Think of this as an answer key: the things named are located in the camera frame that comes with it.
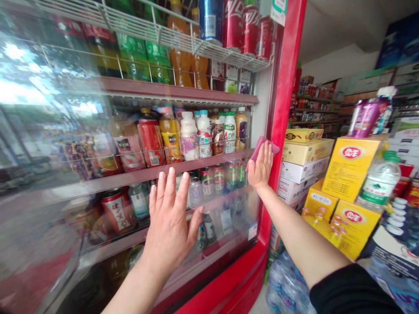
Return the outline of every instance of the black sleeve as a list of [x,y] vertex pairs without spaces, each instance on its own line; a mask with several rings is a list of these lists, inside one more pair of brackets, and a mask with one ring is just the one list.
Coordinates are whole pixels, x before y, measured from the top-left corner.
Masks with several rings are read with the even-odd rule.
[[318,314],[403,314],[392,297],[358,264],[341,268],[315,284],[310,300]]

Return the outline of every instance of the pink cloth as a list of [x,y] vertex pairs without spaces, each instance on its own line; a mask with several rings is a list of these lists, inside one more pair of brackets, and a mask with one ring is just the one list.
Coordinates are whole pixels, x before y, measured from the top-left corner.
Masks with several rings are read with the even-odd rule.
[[254,149],[252,157],[250,157],[251,160],[256,162],[256,159],[257,159],[258,154],[259,154],[259,149],[261,148],[262,144],[266,141],[268,141],[270,144],[272,144],[272,153],[274,154],[274,156],[281,151],[281,149],[278,146],[273,144],[266,137],[261,136],[261,137],[259,137],[258,143],[256,144],[256,148]]

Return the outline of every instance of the ceiling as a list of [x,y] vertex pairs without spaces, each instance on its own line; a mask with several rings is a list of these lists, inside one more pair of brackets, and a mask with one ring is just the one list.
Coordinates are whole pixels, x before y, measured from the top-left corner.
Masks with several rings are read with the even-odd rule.
[[419,0],[307,0],[302,64],[356,44],[378,51],[389,24],[419,11]]

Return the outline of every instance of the hand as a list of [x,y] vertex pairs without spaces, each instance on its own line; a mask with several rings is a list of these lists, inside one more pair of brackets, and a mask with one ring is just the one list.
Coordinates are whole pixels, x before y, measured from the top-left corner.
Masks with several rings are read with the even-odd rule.
[[150,228],[144,253],[156,271],[170,275],[186,258],[195,244],[204,207],[197,208],[188,224],[186,203],[189,191],[189,174],[183,173],[176,195],[176,171],[169,169],[166,178],[160,172],[158,185],[150,191]]
[[268,186],[269,176],[271,175],[272,169],[272,145],[268,144],[268,141],[264,142],[260,149],[256,159],[256,163],[253,160],[248,162],[247,178],[249,183],[256,189],[260,189],[264,186]]

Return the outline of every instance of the coca-cola can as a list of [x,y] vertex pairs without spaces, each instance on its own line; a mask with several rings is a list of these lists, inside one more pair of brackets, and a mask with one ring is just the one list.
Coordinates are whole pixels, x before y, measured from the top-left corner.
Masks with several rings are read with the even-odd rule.
[[256,59],[268,62],[271,56],[272,34],[274,23],[269,15],[260,19],[258,45],[256,47]]
[[241,53],[255,57],[256,46],[258,41],[255,38],[258,37],[259,33],[259,20],[260,14],[258,8],[255,6],[247,6],[243,13],[243,46],[241,47]]
[[223,47],[240,53],[243,44],[243,0],[225,0]]
[[127,233],[135,227],[137,220],[128,195],[122,188],[103,192],[100,203],[107,220],[106,223],[112,226],[115,235]]

